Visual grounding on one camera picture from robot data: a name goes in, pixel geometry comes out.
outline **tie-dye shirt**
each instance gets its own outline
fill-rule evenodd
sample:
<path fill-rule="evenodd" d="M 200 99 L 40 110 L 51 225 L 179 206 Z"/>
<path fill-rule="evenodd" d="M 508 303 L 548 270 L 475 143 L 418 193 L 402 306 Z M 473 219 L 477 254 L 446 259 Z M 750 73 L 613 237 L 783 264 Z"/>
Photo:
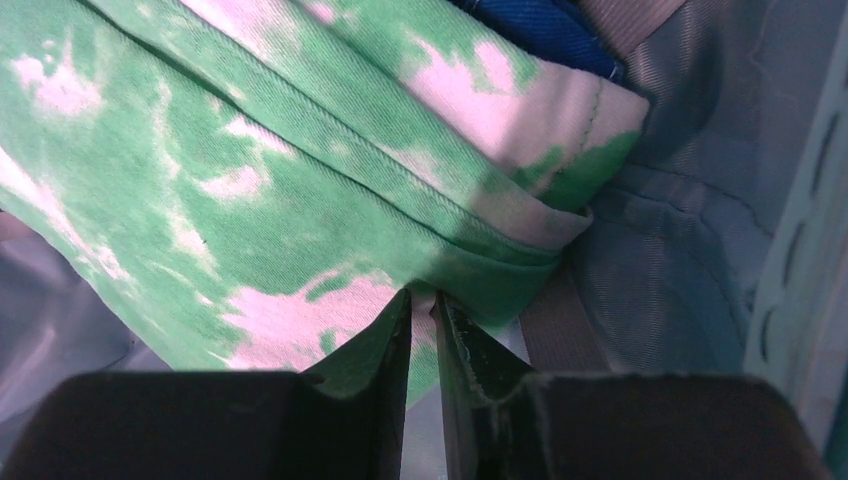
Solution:
<path fill-rule="evenodd" d="M 177 369 L 304 369 L 415 292 L 490 331 L 590 223 L 647 103 L 443 0 L 8 0 L 0 208 Z"/>

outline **clothing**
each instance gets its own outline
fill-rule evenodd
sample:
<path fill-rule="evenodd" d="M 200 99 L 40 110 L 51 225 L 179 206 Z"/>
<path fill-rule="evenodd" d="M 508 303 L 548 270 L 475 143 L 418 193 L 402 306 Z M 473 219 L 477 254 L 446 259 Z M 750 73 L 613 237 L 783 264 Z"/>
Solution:
<path fill-rule="evenodd" d="M 624 66 L 604 50 L 580 10 L 566 0 L 450 0 L 503 38 L 543 60 L 620 83 Z"/>
<path fill-rule="evenodd" d="M 6 9 L 0 208 L 176 369 L 304 369 L 411 284 L 414 402 L 433 288 L 506 325 L 647 110 L 442 0 Z"/>

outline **gray fabric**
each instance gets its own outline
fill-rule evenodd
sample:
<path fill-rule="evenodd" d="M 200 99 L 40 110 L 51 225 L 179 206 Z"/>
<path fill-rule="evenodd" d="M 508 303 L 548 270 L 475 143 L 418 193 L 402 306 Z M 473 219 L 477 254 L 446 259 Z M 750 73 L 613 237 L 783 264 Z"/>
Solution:
<path fill-rule="evenodd" d="M 645 138 L 593 201 L 575 280 L 613 364 L 738 372 L 844 0 L 690 1 L 628 58 Z"/>
<path fill-rule="evenodd" d="M 820 449 L 848 366 L 848 16 L 769 251 L 745 369 L 795 405 Z"/>
<path fill-rule="evenodd" d="M 609 370 L 597 332 L 586 317 L 572 280 L 571 261 L 554 272 L 521 314 L 530 363 L 543 372 Z"/>
<path fill-rule="evenodd" d="M 35 232 L 10 214 L 0 211 L 0 242 L 12 238 L 33 235 Z"/>
<path fill-rule="evenodd" d="M 684 0 L 578 0 L 604 43 L 624 58 L 683 5 Z"/>

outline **white bleach spot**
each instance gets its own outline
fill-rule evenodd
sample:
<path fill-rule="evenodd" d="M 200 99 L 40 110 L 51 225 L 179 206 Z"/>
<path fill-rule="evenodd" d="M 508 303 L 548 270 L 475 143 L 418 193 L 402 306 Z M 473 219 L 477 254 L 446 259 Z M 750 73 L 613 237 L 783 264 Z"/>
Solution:
<path fill-rule="evenodd" d="M 312 289 L 336 274 L 320 275 L 293 295 L 268 295 L 247 287 L 236 290 L 227 300 L 236 313 L 223 319 L 244 329 L 248 338 L 224 360 L 227 366 L 308 368 L 325 356 L 321 334 L 332 330 L 336 345 L 341 345 L 368 326 L 397 291 L 385 274 L 371 274 L 355 278 L 344 289 L 307 300 Z"/>
<path fill-rule="evenodd" d="M 156 90 L 159 93 L 159 101 L 153 107 L 153 148 L 156 156 L 159 159 L 159 164 L 165 170 L 165 175 L 168 180 L 177 178 L 182 168 L 180 164 L 168 152 L 167 139 L 171 132 L 168 127 L 168 106 L 171 104 L 171 89 L 168 84 L 159 81 L 156 85 Z"/>
<path fill-rule="evenodd" d="M 227 87 L 227 93 L 237 100 L 244 100 L 246 98 L 244 96 L 244 92 L 242 92 L 238 87 L 233 85 Z"/>
<path fill-rule="evenodd" d="M 381 148 L 398 163 L 406 167 L 416 177 L 439 191 L 444 191 L 445 182 L 439 176 L 440 163 L 442 160 L 434 156 L 430 151 L 421 148 L 396 150 L 388 147 Z"/>
<path fill-rule="evenodd" d="M 243 115 L 237 115 L 233 121 L 224 127 L 227 133 L 236 137 L 250 138 L 262 149 L 278 153 L 294 153 L 292 146 L 268 130 L 245 120 Z"/>
<path fill-rule="evenodd" d="M 106 243 L 90 243 L 83 240 L 65 214 L 62 202 L 49 186 L 36 182 L 0 147 L 0 187 L 40 210 L 50 226 L 70 246 L 80 252 L 79 260 L 97 268 L 112 280 L 133 281 L 121 267 L 115 253 Z"/>
<path fill-rule="evenodd" d="M 171 229 L 174 248 L 194 257 L 203 271 L 214 276 L 218 262 L 206 247 L 206 242 L 194 228 L 194 225 L 177 208 L 168 209 L 165 212 L 165 217 L 168 219 L 168 227 Z"/>
<path fill-rule="evenodd" d="M 516 92 L 515 72 L 512 71 L 512 62 L 501 49 L 491 42 L 481 42 L 474 47 L 474 53 L 486 70 L 486 77 L 498 90 L 508 95 Z"/>
<path fill-rule="evenodd" d="M 199 182 L 207 195 L 217 200 L 255 199 L 263 186 L 269 185 L 271 178 L 267 172 L 258 173 L 253 167 L 241 167 L 230 170 L 220 177 Z"/>
<path fill-rule="evenodd" d="M 191 283 L 191 280 L 186 278 L 185 275 L 183 275 L 182 273 L 180 273 L 180 272 L 178 272 L 178 271 L 176 271 L 172 268 L 168 268 L 165 265 L 162 265 L 161 263 L 151 263 L 150 266 L 157 269 L 157 270 L 162 270 L 163 272 L 167 273 L 171 277 L 175 278 L 178 282 L 185 284 L 186 286 L 194 288 L 194 285 Z"/>
<path fill-rule="evenodd" d="M 70 40 L 65 41 L 53 75 L 46 76 L 44 64 L 28 55 L 13 60 L 12 69 L 24 90 L 35 89 L 35 108 L 44 114 L 78 117 L 95 114 L 103 107 L 102 86 L 74 69 Z"/>
<path fill-rule="evenodd" d="M 524 103 L 515 91 L 509 60 L 495 45 L 481 44 L 475 49 L 482 56 L 488 80 L 501 90 L 480 92 L 475 88 L 474 73 L 457 54 L 444 57 L 424 40 L 413 40 L 430 61 L 405 81 L 406 86 L 487 157 L 496 162 L 502 159 L 514 141 L 512 132 L 518 127 Z"/>
<path fill-rule="evenodd" d="M 294 37 L 297 25 L 285 15 L 288 2 L 276 0 L 180 0 L 205 22 L 242 44 L 258 59 L 268 61 L 273 52 L 266 36 Z M 290 42 L 289 48 L 297 48 Z"/>
<path fill-rule="evenodd" d="M 206 98 L 209 100 L 209 105 L 212 107 L 212 111 L 215 113 L 221 113 L 221 99 L 211 93 L 206 95 Z"/>
<path fill-rule="evenodd" d="M 324 3 L 308 3 L 306 9 L 324 25 L 331 25 L 336 20 L 336 12 Z"/>

